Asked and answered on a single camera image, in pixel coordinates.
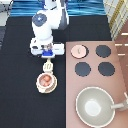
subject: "black circle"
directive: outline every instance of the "black circle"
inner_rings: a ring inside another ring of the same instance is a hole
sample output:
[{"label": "black circle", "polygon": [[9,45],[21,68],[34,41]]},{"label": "black circle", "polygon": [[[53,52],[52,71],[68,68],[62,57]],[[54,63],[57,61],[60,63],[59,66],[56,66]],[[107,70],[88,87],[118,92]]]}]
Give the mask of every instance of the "black circle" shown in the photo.
[{"label": "black circle", "polygon": [[75,66],[75,72],[78,76],[87,76],[89,75],[91,71],[91,68],[89,66],[89,64],[87,64],[86,62],[79,62],[76,64]]},{"label": "black circle", "polygon": [[109,62],[102,62],[98,66],[100,74],[103,76],[112,76],[115,73],[114,66]]},{"label": "black circle", "polygon": [[102,58],[106,58],[111,55],[111,49],[106,45],[99,45],[96,48],[96,54]]}]

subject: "white bowl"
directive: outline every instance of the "white bowl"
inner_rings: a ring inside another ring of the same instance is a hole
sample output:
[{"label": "white bowl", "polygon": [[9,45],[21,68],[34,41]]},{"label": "white bowl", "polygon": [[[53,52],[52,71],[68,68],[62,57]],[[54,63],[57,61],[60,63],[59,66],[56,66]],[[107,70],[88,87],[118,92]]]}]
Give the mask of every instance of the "white bowl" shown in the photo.
[{"label": "white bowl", "polygon": [[99,87],[87,87],[76,98],[76,112],[79,118],[88,126],[105,127],[115,116],[112,97]]},{"label": "white bowl", "polygon": [[[49,86],[42,86],[41,83],[40,83],[40,79],[42,79],[43,76],[45,76],[45,75],[49,75],[51,77],[51,83],[50,83]],[[37,88],[40,88],[42,93],[45,93],[45,90],[48,89],[48,88],[51,88],[53,86],[53,84],[54,84],[54,77],[50,73],[42,73],[42,74],[40,74],[38,76],[37,82],[36,82]]]}]

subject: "black table surface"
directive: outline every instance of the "black table surface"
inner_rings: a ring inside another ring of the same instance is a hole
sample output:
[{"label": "black table surface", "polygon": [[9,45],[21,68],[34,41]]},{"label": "black table surface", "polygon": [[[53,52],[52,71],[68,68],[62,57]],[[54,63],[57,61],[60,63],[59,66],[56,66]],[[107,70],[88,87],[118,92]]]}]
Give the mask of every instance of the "black table surface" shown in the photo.
[{"label": "black table surface", "polygon": [[[54,41],[65,44],[85,39],[111,40],[106,20],[106,16],[71,17],[66,30],[53,31]],[[80,25],[95,26],[95,31],[94,28],[80,31]],[[46,60],[28,54],[32,37],[31,17],[9,17],[0,51],[0,128],[66,128],[65,55],[52,60],[58,80],[55,91],[39,93],[36,79],[43,72]]]}]

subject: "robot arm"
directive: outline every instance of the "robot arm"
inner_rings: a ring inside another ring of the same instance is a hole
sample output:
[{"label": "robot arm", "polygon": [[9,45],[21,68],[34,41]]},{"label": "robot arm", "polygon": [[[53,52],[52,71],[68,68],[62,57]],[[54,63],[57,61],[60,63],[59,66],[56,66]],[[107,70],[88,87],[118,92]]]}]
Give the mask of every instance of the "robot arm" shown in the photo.
[{"label": "robot arm", "polygon": [[[64,30],[69,24],[65,1],[56,0],[56,5],[57,9],[40,10],[32,18],[35,38],[31,40],[30,48],[33,55],[42,54],[42,46],[53,43],[52,29]],[[62,55],[64,52],[62,44],[58,44],[59,46],[59,49],[54,48],[56,55]]]}]

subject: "ceramic bowl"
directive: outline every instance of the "ceramic bowl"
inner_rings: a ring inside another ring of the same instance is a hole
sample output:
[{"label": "ceramic bowl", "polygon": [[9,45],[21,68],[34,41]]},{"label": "ceramic bowl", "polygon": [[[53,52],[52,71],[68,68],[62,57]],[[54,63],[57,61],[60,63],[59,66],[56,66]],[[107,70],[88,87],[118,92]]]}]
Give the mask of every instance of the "ceramic bowl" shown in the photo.
[{"label": "ceramic bowl", "polygon": [[105,127],[115,116],[112,97],[103,89],[88,87],[83,89],[76,98],[76,112],[79,118],[88,126]]}]

